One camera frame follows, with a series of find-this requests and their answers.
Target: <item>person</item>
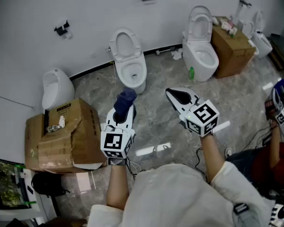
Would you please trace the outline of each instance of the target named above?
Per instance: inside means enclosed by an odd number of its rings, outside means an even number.
[[[265,103],[265,108],[272,106],[272,101]],[[273,115],[272,109],[267,112]],[[252,183],[284,189],[284,143],[281,142],[281,129],[274,117],[271,118],[271,140],[266,147],[245,150],[231,154],[226,149],[226,160],[232,162]]]
[[[211,134],[201,139],[208,181],[182,164],[140,172],[129,193],[125,166],[111,166],[106,206],[93,205],[88,227],[266,227],[274,202],[262,198]]]

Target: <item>window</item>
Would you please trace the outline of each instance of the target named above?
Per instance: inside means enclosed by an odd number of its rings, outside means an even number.
[[[0,160],[0,209],[28,209],[23,170],[17,164]]]

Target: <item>white shirt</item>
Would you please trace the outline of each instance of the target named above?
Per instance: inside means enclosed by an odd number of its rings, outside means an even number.
[[[88,227],[227,227],[246,226],[233,212],[249,207],[254,226],[267,227],[274,202],[267,203],[230,162],[207,184],[185,165],[171,164],[136,176],[124,211],[92,206]]]

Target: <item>green bottle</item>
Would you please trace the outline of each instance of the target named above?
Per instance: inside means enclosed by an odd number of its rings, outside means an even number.
[[[188,72],[188,77],[189,77],[189,79],[194,79],[194,76],[195,76],[195,71],[194,71],[194,68],[191,67],[189,72]]]

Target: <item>white sleeve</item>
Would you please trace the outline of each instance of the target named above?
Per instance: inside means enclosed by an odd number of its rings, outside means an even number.
[[[105,205],[93,205],[87,227],[117,227],[121,224],[123,211]]]
[[[226,161],[211,186],[234,205],[247,204],[251,211],[257,213],[261,226],[268,226],[272,208],[234,164]]]

